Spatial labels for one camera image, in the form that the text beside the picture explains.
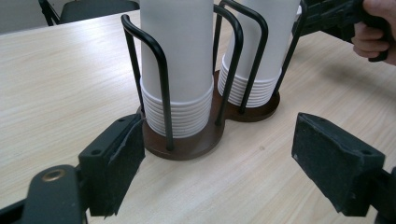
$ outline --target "white cylindrical container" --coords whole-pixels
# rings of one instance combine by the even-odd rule
[[[213,94],[213,1],[141,0],[141,28],[163,48],[168,64],[175,138],[200,132],[207,124]],[[165,135],[157,61],[142,45],[141,87],[150,128]]]
[[[265,105],[272,96],[281,73],[285,51],[289,45],[291,28],[295,21],[299,3],[300,0],[242,1],[242,5],[257,11],[265,18],[269,30],[267,45],[247,101],[247,107]],[[238,14],[237,18],[242,25],[245,41],[229,98],[229,102],[234,105],[240,105],[242,102],[261,36],[261,29],[257,22],[242,14]],[[232,37],[222,60],[218,84],[220,94],[224,90],[224,80],[228,75],[233,55],[233,43],[234,39]]]

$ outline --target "cup dispenser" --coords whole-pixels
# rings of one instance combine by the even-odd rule
[[[213,5],[210,0],[167,0],[163,3],[148,0],[140,6],[141,28],[132,24],[127,15],[121,17],[139,95],[138,112],[145,118],[143,135],[148,151],[168,160],[191,160],[206,154],[217,145],[223,135],[226,119],[255,122],[275,113],[280,101],[278,90],[300,37],[306,11],[302,2],[303,13],[294,29],[283,64],[279,63],[282,64],[280,72],[276,74],[276,80],[272,80],[270,88],[265,88],[271,89],[270,93],[266,93],[268,100],[262,100],[261,104],[250,104],[251,96],[260,97],[262,94],[255,87],[257,83],[261,84],[258,77],[262,75],[265,52],[270,49],[268,45],[271,43],[271,24],[268,26],[265,15],[255,9],[260,9],[265,4],[275,4],[280,8],[278,1],[247,0],[239,4],[233,0],[222,0],[219,5]],[[293,11],[293,17],[299,3],[294,5],[292,9],[289,8],[289,11]],[[235,17],[226,7],[234,9],[239,15]],[[213,12],[217,15],[214,34],[211,23]],[[223,19],[233,27],[233,36],[223,57],[223,61],[227,60],[228,63],[223,64],[222,70],[215,72]],[[259,32],[258,47],[253,53],[249,49],[244,51],[247,45],[244,38],[251,31],[244,28],[244,23],[240,21],[254,24],[254,32]],[[293,23],[289,20],[288,36],[283,39],[289,40]],[[201,31],[193,34],[196,38],[183,35],[199,29]],[[143,76],[139,69],[134,38],[143,43]],[[282,59],[286,47],[282,49]],[[242,80],[238,67],[248,61],[244,53],[253,55],[248,56],[252,57],[253,63],[244,66],[245,70],[248,68],[248,74],[244,74],[245,83],[238,86]],[[235,90],[241,95],[239,101],[235,101]]]

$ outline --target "light wood tabletop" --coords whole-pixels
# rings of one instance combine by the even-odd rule
[[[129,14],[139,24],[139,12]],[[0,207],[25,198],[38,172],[77,165],[99,133],[138,107],[120,14],[0,35]],[[219,144],[191,161],[147,151],[119,214],[90,223],[373,223],[373,208],[337,214],[291,157],[298,112],[382,151],[388,172],[396,166],[396,66],[314,33],[300,39],[272,117],[227,120]]]

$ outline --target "round wooden base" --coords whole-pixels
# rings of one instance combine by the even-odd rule
[[[172,160],[172,161],[186,161],[200,157],[210,150],[212,150],[220,141],[224,132],[224,122],[220,126],[215,124],[215,120],[219,113],[219,106],[222,97],[218,91],[219,72],[214,76],[215,88],[213,90],[212,107],[210,111],[209,122],[203,130],[194,136],[187,138],[175,138],[175,148],[172,151],[166,149],[166,138],[152,131],[148,123],[143,124],[143,136],[145,147],[154,155]],[[231,119],[241,122],[256,122],[267,119],[273,115],[279,105],[279,93],[271,97],[270,101],[256,108],[247,108],[244,114],[239,113],[239,106],[227,104],[224,119]]]

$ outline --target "human hand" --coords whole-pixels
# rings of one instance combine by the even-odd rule
[[[363,8],[373,16],[384,18],[390,25],[392,36],[396,36],[396,0],[364,0]],[[388,58],[384,62],[396,65],[396,42],[394,38],[389,42],[379,40],[383,35],[382,30],[363,22],[355,24],[355,36],[352,37],[354,51],[361,57],[375,58],[387,50]]]

